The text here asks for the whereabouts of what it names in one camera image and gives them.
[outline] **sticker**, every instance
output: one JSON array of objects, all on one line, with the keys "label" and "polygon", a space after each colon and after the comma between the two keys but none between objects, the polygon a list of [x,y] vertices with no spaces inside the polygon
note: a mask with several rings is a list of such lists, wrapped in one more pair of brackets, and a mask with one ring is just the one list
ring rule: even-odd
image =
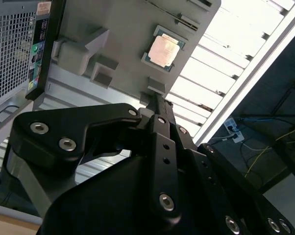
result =
[{"label": "sticker", "polygon": [[31,90],[33,88],[33,81],[29,82],[28,90]]},{"label": "sticker", "polygon": [[47,15],[50,12],[51,1],[40,2],[36,11],[37,16]]}]

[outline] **slat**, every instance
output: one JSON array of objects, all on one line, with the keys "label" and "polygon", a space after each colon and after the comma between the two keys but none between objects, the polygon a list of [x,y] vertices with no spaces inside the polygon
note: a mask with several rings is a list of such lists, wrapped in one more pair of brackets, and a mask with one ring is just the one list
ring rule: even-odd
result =
[{"label": "slat", "polygon": [[205,34],[242,55],[255,56],[265,43],[262,31],[241,22],[227,12],[218,11]]},{"label": "slat", "polygon": [[181,75],[211,91],[219,91],[224,94],[226,94],[235,83],[233,78],[193,58],[188,60]]},{"label": "slat", "polygon": [[262,0],[223,0],[221,8],[238,17],[237,21],[251,25],[269,35],[284,18],[279,11]]},{"label": "slat", "polygon": [[211,109],[215,109],[222,99],[221,96],[197,86],[195,83],[182,77],[177,78],[171,92],[184,97],[186,100],[190,100],[195,104],[203,104]]},{"label": "slat", "polygon": [[214,42],[208,37],[203,36],[199,42],[201,46],[209,49],[210,51],[220,55],[221,57],[231,61],[232,63],[240,66],[241,68],[246,68],[250,63],[243,55],[239,55],[231,50],[231,48],[226,48],[223,45]]},{"label": "slat", "polygon": [[185,100],[183,100],[183,99],[181,99],[181,98],[179,98],[179,97],[177,97],[177,96],[175,96],[173,94],[168,94],[167,97],[166,97],[166,100],[168,100],[168,101],[170,101],[170,102],[172,102],[174,104],[180,105],[182,107],[185,107],[186,109],[188,109],[188,110],[190,110],[192,112],[195,112],[197,114],[200,114],[201,116],[206,117],[206,118],[208,118],[210,116],[210,114],[211,114],[209,111],[207,111],[207,110],[205,110],[203,108],[200,108],[200,107],[198,107],[198,106],[196,106],[196,105],[194,105],[194,104],[192,104],[192,103],[190,103],[188,101],[185,101]]},{"label": "slat", "polygon": [[186,119],[193,121],[195,124],[203,124],[206,121],[205,117],[196,114],[188,109],[185,109],[179,105],[174,105],[172,110],[174,114],[185,117]]},{"label": "slat", "polygon": [[193,51],[192,58],[195,58],[212,68],[232,77],[233,75],[240,76],[243,68],[223,59],[222,57],[204,49],[199,46]]},{"label": "slat", "polygon": [[278,5],[282,6],[283,8],[285,8],[288,11],[295,4],[294,0],[272,0],[272,1],[277,3]]},{"label": "slat", "polygon": [[46,93],[58,99],[65,100],[67,103],[73,104],[78,107],[103,104],[98,102],[97,100],[94,100],[83,94],[71,91],[64,86],[53,82],[49,82],[49,90],[46,91]]}]

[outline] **blue cable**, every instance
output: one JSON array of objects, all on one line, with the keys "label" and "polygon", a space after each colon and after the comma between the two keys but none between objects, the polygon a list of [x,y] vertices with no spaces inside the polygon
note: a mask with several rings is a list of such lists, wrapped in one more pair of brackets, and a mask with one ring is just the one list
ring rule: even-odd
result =
[{"label": "blue cable", "polygon": [[252,118],[239,118],[241,120],[244,120],[244,121],[272,121],[272,120],[275,120],[275,119],[252,119]]}]

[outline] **black metal bracket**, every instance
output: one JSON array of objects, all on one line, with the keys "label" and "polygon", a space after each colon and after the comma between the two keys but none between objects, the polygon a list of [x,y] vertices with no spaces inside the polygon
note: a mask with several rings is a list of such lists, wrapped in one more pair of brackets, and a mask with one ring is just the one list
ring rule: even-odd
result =
[{"label": "black metal bracket", "polygon": [[[194,145],[171,103],[157,96],[149,107],[152,117],[115,104],[15,119],[3,180],[20,180],[39,208],[39,234],[287,235],[284,221],[295,235],[222,155]],[[131,157],[72,184],[79,164],[122,149]]]}]

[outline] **screw hole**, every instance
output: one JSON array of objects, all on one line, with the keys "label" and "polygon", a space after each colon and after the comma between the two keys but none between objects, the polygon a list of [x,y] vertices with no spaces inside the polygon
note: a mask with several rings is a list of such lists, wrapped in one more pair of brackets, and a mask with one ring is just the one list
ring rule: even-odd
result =
[{"label": "screw hole", "polygon": [[171,204],[170,200],[168,200],[167,197],[163,197],[163,202],[165,203],[166,206],[169,206]]},{"label": "screw hole", "polygon": [[171,163],[167,158],[163,158],[163,162],[167,165],[169,165]]},{"label": "screw hole", "polygon": [[163,147],[167,150],[169,150],[169,146],[167,144],[163,144]]},{"label": "screw hole", "polygon": [[44,131],[44,127],[43,126],[35,126],[35,129],[38,131]]},{"label": "screw hole", "polygon": [[215,181],[212,179],[212,177],[208,177],[208,181],[209,181],[211,184],[213,184],[213,185],[216,184]]},{"label": "screw hole", "polygon": [[207,164],[206,164],[206,162],[202,161],[202,165],[203,165],[205,168],[207,168]]},{"label": "screw hole", "polygon": [[68,147],[71,147],[71,146],[72,146],[72,144],[71,144],[69,141],[65,141],[65,142],[64,142],[64,145],[65,145],[65,146],[68,146]]}]

